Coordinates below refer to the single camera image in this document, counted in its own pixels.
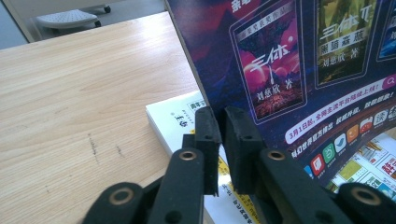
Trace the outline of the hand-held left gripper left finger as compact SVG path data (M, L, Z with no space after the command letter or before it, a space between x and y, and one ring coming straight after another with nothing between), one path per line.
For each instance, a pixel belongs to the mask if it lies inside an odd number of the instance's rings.
M213 110L205 106L195 112L195 133L183 136L182 146L193 147L204 155L204 195L219 195L219 125Z

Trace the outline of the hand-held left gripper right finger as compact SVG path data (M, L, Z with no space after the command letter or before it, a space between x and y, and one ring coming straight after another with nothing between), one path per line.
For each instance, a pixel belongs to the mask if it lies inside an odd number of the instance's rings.
M263 149L262 136L245 110L227 106L224 112L223 146L233 188L238 194L253 194L258 179L255 160Z

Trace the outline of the white cover magazine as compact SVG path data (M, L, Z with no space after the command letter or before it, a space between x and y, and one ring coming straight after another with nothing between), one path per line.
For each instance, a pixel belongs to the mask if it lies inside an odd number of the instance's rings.
M199 91L147 105L148 121L165 151L171 155L182 148L185 134L195 132L195 112L205 106ZM381 133L359 149L331 182L336 192L346 182L359 182L378 189L396 202L396 180L382 166L396 168L396 139ZM219 151L219 196L205 197L205 219L211 224L260 224L253 202L233 190L223 149Z

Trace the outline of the purple cover magazine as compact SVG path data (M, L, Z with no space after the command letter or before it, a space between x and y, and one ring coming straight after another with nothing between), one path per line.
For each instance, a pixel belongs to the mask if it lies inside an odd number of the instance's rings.
M396 0L165 0L205 101L321 185L396 127Z

